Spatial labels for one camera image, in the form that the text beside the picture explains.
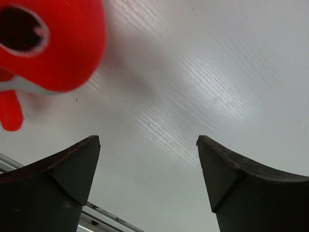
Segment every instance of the white textured panel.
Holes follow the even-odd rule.
[[[108,51],[61,96],[21,93],[0,152],[28,164],[98,134],[90,201],[146,232],[217,232],[195,142],[206,134],[309,175],[309,2],[104,0]]]

